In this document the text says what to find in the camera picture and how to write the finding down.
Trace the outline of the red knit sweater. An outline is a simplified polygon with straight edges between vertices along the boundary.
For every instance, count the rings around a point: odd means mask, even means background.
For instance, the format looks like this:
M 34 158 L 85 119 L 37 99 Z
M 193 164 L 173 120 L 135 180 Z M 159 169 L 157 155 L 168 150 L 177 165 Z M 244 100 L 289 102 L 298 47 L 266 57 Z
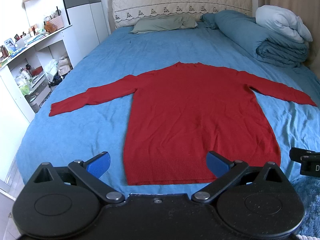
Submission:
M 256 94 L 313 105 L 282 83 L 226 67 L 178 62 L 52 104 L 50 116 L 132 95 L 124 143 L 129 185 L 208 183 L 215 151 L 253 166 L 281 162 L 280 148 Z

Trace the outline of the blue fluffy rug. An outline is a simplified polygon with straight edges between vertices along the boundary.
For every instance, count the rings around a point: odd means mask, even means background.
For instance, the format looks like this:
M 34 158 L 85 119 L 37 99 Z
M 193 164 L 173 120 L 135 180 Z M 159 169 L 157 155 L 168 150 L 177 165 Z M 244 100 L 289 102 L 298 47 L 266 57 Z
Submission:
M 302 237 L 319 239 L 319 178 L 299 176 L 292 182 L 292 185 L 305 209 L 298 234 Z

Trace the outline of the white shelf unit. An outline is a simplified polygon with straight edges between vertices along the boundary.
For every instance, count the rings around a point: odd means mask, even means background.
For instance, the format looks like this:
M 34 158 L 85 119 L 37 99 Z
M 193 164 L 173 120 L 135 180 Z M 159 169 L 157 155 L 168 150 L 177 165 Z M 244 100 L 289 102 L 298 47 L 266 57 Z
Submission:
M 65 43 L 65 34 L 69 31 L 71 24 L 67 11 L 62 9 L 61 12 L 63 28 L 51 34 L 46 34 L 44 37 L 27 45 L 19 54 L 1 67 L 1 85 L 10 94 L 18 113 L 21 113 L 27 122 L 33 120 L 35 113 L 39 111 L 45 100 L 52 93 L 51 81 L 46 74 L 45 67 L 52 60 L 59 61 L 61 57 L 69 56 Z M 26 65 L 31 66 L 31 70 L 35 70 L 38 67 L 42 67 L 42 70 L 29 85 L 30 91 L 24 95 L 15 79 L 21 74 L 21 69 L 26 68 Z

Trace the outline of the folded teal blue duvet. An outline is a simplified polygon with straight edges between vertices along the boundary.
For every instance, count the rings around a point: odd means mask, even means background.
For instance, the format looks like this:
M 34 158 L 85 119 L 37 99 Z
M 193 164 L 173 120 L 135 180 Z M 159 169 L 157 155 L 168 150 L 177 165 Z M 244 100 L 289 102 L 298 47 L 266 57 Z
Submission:
M 306 43 L 297 43 L 259 26 L 255 18 L 235 10 L 206 13 L 206 27 L 218 29 L 256 60 L 283 68 L 295 68 L 308 58 Z

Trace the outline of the brown plush toy on shelf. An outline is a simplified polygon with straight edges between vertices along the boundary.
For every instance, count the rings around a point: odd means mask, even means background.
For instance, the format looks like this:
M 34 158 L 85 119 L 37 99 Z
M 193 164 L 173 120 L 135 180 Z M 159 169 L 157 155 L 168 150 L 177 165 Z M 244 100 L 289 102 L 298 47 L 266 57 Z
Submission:
M 52 22 L 46 22 L 44 24 L 44 29 L 47 33 L 51 34 L 55 31 L 57 31 L 57 26 L 55 24 L 53 24 Z

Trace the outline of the pink storage basket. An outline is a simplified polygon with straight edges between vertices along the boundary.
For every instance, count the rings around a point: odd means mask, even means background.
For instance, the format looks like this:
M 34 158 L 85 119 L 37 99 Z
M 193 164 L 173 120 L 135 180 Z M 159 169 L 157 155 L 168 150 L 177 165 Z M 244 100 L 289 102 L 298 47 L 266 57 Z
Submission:
M 57 29 L 62 29 L 64 27 L 62 16 L 57 16 L 55 18 L 52 18 L 50 21 L 53 25 L 57 27 Z

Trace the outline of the grey-green pillow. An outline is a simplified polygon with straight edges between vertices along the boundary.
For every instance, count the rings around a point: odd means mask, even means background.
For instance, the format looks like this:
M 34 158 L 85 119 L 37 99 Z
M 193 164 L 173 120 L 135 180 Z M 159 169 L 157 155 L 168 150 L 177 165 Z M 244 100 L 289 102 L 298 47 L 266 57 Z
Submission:
M 193 29 L 197 22 L 189 14 L 175 14 L 168 16 L 145 17 L 137 21 L 132 34 L 145 34 L 158 31 L 170 31 L 177 29 Z

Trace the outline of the beige curtain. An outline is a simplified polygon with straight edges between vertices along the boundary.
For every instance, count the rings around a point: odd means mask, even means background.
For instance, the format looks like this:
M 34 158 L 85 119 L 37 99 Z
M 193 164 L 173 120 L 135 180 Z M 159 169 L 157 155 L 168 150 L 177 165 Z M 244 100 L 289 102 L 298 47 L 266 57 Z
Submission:
M 319 0 L 260 0 L 259 5 L 276 5 L 299 16 L 310 30 L 313 42 L 306 61 L 310 68 L 319 68 Z

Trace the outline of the beige quilted headboard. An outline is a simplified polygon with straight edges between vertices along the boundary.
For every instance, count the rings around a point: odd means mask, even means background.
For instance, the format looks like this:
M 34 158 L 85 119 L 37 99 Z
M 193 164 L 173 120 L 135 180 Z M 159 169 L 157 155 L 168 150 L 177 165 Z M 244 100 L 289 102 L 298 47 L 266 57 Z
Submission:
M 116 28 L 136 24 L 145 17 L 189 14 L 197 21 L 203 14 L 235 10 L 252 16 L 252 0 L 112 0 Z

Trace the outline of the white grey wardrobe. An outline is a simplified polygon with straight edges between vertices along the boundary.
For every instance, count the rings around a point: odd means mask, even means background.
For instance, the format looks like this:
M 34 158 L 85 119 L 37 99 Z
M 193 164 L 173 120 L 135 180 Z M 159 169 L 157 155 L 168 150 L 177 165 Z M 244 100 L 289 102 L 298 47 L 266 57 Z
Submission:
M 62 32 L 73 67 L 109 35 L 101 0 L 63 0 L 70 27 Z

